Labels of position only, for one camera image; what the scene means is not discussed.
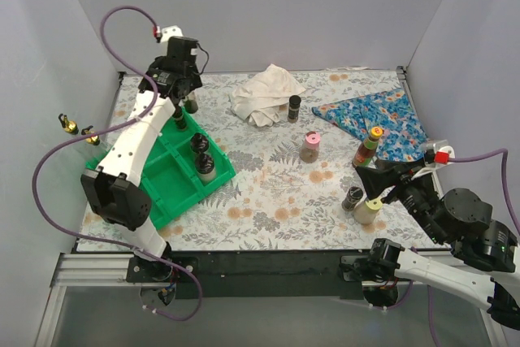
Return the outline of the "small black-cap spice jar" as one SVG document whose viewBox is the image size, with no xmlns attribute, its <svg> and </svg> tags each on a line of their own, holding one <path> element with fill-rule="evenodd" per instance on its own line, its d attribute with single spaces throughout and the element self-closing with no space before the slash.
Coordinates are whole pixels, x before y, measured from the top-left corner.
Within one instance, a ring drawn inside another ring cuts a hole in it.
<svg viewBox="0 0 520 347">
<path fill-rule="evenodd" d="M 190 139 L 190 149 L 194 157 L 206 153 L 210 148 L 209 139 L 202 133 L 196 132 Z"/>
</svg>

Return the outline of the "pink-lid spice jar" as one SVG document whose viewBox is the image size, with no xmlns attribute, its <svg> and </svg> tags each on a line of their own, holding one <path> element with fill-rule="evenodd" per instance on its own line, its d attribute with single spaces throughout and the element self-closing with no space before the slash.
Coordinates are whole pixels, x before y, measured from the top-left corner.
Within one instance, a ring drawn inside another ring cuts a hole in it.
<svg viewBox="0 0 520 347">
<path fill-rule="evenodd" d="M 314 163 L 319 156 L 319 146 L 320 146 L 321 136 L 315 132 L 307 132 L 305 134 L 301 149 L 300 149 L 300 159 L 304 163 Z"/>
</svg>

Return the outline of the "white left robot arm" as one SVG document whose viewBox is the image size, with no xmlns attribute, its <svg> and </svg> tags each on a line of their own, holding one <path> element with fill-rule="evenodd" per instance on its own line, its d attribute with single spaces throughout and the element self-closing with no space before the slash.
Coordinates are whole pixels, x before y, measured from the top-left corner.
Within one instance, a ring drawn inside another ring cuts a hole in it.
<svg viewBox="0 0 520 347">
<path fill-rule="evenodd" d="M 179 102 L 202 86 L 196 64 L 198 40 L 171 36 L 161 43 L 166 53 L 149 65 L 138 85 L 129 117 L 135 123 L 120 133 L 96 168 L 85 170 L 80 178 L 93 213 L 116 225 L 132 248 L 148 253 L 143 257 L 145 272 L 157 282 L 171 276 L 173 263 L 164 256 L 167 243 L 150 218 L 152 200 L 140 189 L 141 176 L 163 126 L 182 116 Z"/>
</svg>

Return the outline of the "blue floral cloth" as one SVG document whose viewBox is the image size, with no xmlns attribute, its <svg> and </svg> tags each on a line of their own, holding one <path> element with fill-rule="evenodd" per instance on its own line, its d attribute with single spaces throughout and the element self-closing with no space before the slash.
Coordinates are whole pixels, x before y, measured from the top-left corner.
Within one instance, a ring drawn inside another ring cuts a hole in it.
<svg viewBox="0 0 520 347">
<path fill-rule="evenodd" d="M 360 141 L 373 127 L 383 129 L 375 156 L 408 162 L 423 156 L 427 134 L 403 89 L 393 89 L 314 106 L 312 113 Z"/>
</svg>

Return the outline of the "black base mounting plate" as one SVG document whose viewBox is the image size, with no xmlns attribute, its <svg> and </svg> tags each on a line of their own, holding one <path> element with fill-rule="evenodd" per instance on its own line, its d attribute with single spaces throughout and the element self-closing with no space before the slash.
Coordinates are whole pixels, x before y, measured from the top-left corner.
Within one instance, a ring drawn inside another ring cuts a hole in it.
<svg viewBox="0 0 520 347">
<path fill-rule="evenodd" d="M 369 278 L 353 265 L 368 255 L 356 250 L 176 251 L 169 257 L 183 269 L 129 260 L 126 281 L 174 284 L 179 299 L 204 297 L 338 297 L 391 306 L 404 296 L 405 282 Z"/>
</svg>

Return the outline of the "dark round-cap bottle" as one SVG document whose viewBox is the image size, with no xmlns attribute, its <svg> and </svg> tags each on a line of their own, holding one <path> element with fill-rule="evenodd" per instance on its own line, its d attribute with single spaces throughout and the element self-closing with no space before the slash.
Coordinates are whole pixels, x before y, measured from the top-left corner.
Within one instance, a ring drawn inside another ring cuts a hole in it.
<svg viewBox="0 0 520 347">
<path fill-rule="evenodd" d="M 356 205 L 363 199 L 364 191 L 362 188 L 357 186 L 352 186 L 346 192 L 345 198 L 341 203 L 342 209 L 344 211 L 353 210 Z"/>
</svg>

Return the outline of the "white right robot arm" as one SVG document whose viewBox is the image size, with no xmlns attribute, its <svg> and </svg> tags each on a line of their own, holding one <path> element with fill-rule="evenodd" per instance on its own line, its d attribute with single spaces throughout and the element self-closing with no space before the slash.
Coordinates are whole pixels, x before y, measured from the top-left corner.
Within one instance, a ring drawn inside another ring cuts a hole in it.
<svg viewBox="0 0 520 347">
<path fill-rule="evenodd" d="M 370 252 L 354 262 L 365 280 L 416 280 L 458 296 L 485 310 L 502 326 L 519 328 L 519 243 L 503 223 L 492 219 L 492 206 L 469 189 L 440 196 L 423 160 L 382 161 L 357 167 L 369 199 L 399 202 L 431 241 L 448 245 L 461 270 L 425 258 L 389 239 L 374 240 Z"/>
</svg>

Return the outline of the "white crumpled cloth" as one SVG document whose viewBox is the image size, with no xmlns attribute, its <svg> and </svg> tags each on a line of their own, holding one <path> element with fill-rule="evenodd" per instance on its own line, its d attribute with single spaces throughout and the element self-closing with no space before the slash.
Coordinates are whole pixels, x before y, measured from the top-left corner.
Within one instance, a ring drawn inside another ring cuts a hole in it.
<svg viewBox="0 0 520 347">
<path fill-rule="evenodd" d="M 271 64 L 230 94 L 232 112 L 249 125 L 270 127 L 280 121 L 279 109 L 305 87 L 282 67 Z"/>
</svg>

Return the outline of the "green plastic organizer tray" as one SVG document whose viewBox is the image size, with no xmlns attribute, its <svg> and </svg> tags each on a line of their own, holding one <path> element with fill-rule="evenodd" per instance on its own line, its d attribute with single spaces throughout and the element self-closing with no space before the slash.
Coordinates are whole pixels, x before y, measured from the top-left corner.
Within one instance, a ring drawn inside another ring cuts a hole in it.
<svg viewBox="0 0 520 347">
<path fill-rule="evenodd" d="M 131 229 L 149 218 L 159 230 L 231 180 L 235 170 L 212 139 L 206 153 L 214 161 L 216 177 L 201 179 L 190 141 L 197 132 L 207 133 L 188 112 L 184 122 L 184 131 L 173 118 L 166 122 L 145 161 L 139 185 L 130 183 L 128 175 L 99 169 L 104 155 L 88 161 L 80 182 L 93 212 L 108 223 L 128 223 Z"/>
</svg>

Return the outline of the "black-lid seasoning shaker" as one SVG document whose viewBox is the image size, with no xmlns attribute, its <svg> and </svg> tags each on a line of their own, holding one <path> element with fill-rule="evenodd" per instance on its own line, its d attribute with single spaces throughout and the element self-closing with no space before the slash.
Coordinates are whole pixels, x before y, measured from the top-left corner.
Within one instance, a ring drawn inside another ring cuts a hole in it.
<svg viewBox="0 0 520 347">
<path fill-rule="evenodd" d="M 301 97 L 292 95 L 288 101 L 288 122 L 295 123 L 299 117 L 299 110 L 301 106 Z"/>
</svg>

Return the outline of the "clear gold-spout oil bottle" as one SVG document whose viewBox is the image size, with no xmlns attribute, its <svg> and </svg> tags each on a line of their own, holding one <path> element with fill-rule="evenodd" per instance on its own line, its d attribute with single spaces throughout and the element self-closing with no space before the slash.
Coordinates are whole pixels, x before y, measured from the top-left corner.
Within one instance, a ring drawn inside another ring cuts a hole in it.
<svg viewBox="0 0 520 347">
<path fill-rule="evenodd" d="M 99 162 L 108 154 L 111 146 L 106 141 L 101 139 L 100 136 L 91 137 L 92 133 L 93 125 L 89 125 L 88 127 L 81 129 L 81 136 L 89 134 L 89 137 L 84 139 L 86 147 L 82 149 L 82 152 L 84 153 L 84 157 L 87 161 L 95 159 Z"/>
</svg>

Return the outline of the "gold-cap pepper grinder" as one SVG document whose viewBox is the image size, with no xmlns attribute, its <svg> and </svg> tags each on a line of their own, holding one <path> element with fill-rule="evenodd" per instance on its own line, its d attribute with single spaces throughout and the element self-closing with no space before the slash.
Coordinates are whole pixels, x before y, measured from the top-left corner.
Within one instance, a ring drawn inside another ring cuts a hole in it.
<svg viewBox="0 0 520 347">
<path fill-rule="evenodd" d="M 178 130 L 183 132 L 188 128 L 184 113 L 195 114 L 198 111 L 198 103 L 195 92 L 192 91 L 187 95 L 187 97 L 184 99 L 183 106 L 175 104 L 174 107 L 175 111 L 172 117 L 175 120 L 175 125 Z"/>
</svg>

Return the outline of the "yellow-lid white sauce bottle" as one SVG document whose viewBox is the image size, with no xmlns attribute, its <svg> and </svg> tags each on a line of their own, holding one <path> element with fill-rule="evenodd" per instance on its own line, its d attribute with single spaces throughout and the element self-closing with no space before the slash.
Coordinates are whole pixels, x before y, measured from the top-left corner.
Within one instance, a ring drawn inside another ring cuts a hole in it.
<svg viewBox="0 0 520 347">
<path fill-rule="evenodd" d="M 382 207 L 383 203 L 380 197 L 373 200 L 365 199 L 355 206 L 353 217 L 359 224 L 369 225 L 374 222 Z"/>
</svg>

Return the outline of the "black-cap white powder bottle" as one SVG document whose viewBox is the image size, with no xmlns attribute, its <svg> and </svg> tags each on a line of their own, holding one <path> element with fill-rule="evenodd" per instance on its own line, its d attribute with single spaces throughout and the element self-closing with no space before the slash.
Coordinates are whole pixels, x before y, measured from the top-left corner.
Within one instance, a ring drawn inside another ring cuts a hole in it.
<svg viewBox="0 0 520 347">
<path fill-rule="evenodd" d="M 215 161 L 209 154 L 199 154 L 194 164 L 201 182 L 209 183 L 216 177 Z"/>
</svg>

